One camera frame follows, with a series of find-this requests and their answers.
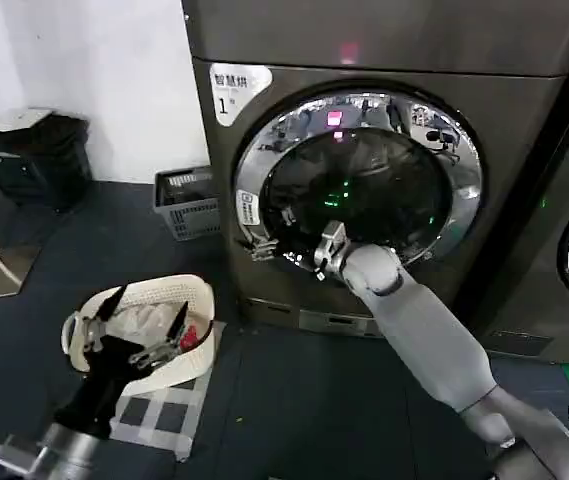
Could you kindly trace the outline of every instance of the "laundry basket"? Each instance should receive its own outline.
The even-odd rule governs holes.
[[[83,317],[93,317],[104,299],[113,295],[119,287],[100,292],[91,297],[80,309],[74,312],[62,327],[62,350],[69,356],[73,367],[81,372],[88,372],[89,365],[84,358]],[[124,309],[161,303],[182,305],[188,301],[188,316],[197,316],[198,321],[210,324],[215,315],[213,289],[195,275],[172,275],[143,282],[131,283],[118,309]],[[187,382],[199,377],[213,364],[215,357],[214,332],[197,348],[177,356],[171,362],[158,368],[147,378],[129,383],[123,396],[138,395]]]
[[[220,216],[211,167],[159,172],[155,175],[153,210],[176,240],[220,232]]]

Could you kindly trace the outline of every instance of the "floor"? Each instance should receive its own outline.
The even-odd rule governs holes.
[[[173,240],[152,187],[100,183],[60,218],[18,296],[0,298],[0,440],[37,438],[80,379],[59,347],[64,319],[98,290],[196,273],[228,323],[191,459],[109,442],[93,478],[481,479],[483,446],[431,400],[382,341],[238,318],[222,242]],[[512,393],[567,420],[557,365],[492,359]]]

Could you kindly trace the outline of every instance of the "white wall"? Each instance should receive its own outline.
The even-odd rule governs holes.
[[[94,176],[208,163],[179,0],[0,0],[0,113],[87,117]]]

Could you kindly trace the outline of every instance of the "washing machine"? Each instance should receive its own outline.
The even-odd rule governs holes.
[[[561,0],[186,0],[245,315],[375,336],[319,281],[330,220],[450,303],[569,71]]]
[[[507,248],[499,268],[487,264],[484,282],[474,272],[482,292],[476,288],[468,321],[489,350],[569,363],[569,128],[548,163],[518,233],[488,248],[493,255],[501,253],[497,243]]]

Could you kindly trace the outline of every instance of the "washing machine base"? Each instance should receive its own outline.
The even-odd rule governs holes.
[[[316,333],[383,338],[372,317],[305,310],[260,298],[240,298],[239,302],[243,318],[250,322]]]

